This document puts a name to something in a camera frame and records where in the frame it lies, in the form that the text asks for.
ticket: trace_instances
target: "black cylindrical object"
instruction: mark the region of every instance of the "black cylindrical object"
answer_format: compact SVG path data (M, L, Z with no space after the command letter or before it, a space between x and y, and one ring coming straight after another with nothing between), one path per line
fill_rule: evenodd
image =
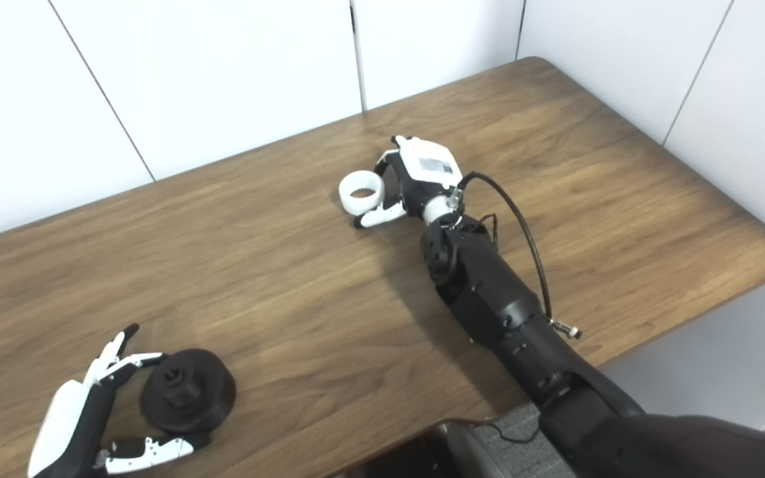
M180 351L160 363L143 387L140 412L168 434L211 432L234 405L234 379L203 349Z

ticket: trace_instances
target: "cable connector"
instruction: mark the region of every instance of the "cable connector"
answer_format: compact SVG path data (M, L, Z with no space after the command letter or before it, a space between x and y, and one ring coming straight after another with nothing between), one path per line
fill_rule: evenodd
M580 337L583 337L583 331L577 329L577 327L572 327L568 324L561 323L561 321L554 320L553 318L549 321L549 324L557 332L564 333L565 336L568 337L568 340L579 339Z
M448 208L453 209L454 211L459 211L459 205L462 202L462 190L458 187L453 187L453 190L450 191L450 196L447 197L447 206Z

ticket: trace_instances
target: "wood grain tabletop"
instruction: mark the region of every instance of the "wood grain tabletop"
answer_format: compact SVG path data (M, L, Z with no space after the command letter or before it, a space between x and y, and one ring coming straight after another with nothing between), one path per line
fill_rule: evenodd
M129 353L206 348L238 385L212 445L139 476L320 478L525 403L436 297L422 222L353 230L338 202L394 134L507 189L596 365L765 282L764 224L528 58L1 234L0 476L25 476L52 393L135 322ZM501 254L538 290L500 197L466 200L498 212ZM151 431L148 375L118 394L104 443Z

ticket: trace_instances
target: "wire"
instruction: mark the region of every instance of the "wire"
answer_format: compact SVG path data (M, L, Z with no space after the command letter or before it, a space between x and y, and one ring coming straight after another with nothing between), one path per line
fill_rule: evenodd
M499 248L501 248L501 245L497 242L497 214L486 214L482 218L480 218L477 223L483 224L488 218L491 218L491 241L495 243L495 251L497 251Z
M483 424L482 426L485 427L492 427L493 429L497 430L497 435L499 438L503 439L503 441L508 441L510 443L518 443L519 445L526 445L528 443L532 443L535 441L535 439L539 438L539 432L540 429L536 429L532 435L528 436L528 438L509 438L508 436L504 435L503 430L501 430L501 427L496 426L495 424Z
M497 191L497 193L501 195L503 200L506 200L507 206L509 206L509 208L513 211L513 214L515 214L515 218L519 220L521 230L525 233L525 238L527 239L527 245L531 248L531 254L533 255L533 262L535 266L537 267L537 274L539 274L539 285L541 285L541 290L543 291L543 303L545 306L545 314L547 315L547 317L553 318L553 311L551 307L551 294L549 289L547 288L547 279L545 278L545 269L543 268L543 264L541 263L541 258L539 258L539 250L537 249L537 243L533 239L531 228L527 226L527 221L525 220L525 216L521 214L519 207L515 205L515 202L513 202L512 197L510 197L507 194L507 191L504 191L503 188L501 188L501 185L498 185L495 182L495 179L489 178L489 176L486 176L483 173L478 173L476 171L472 171L471 173L468 173L467 175L465 175L465 177L462 178L462 181L459 181L459 185L457 186L457 188L461 189L464 192L465 187L468 185L468 183L475 178L482 179L483 182L486 182L488 185L491 185L491 187L495 188L495 191Z

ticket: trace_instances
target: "white ring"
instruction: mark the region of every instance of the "white ring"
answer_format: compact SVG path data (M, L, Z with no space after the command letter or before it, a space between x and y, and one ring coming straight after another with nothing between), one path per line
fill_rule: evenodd
M350 196L363 189L369 189L373 191L373 194L369 197ZM338 195L341 196L344 210L353 216L358 216L376 208L380 202L383 202L385 184L383 184L383 178L372 171L353 171L344 176L341 184L338 185Z

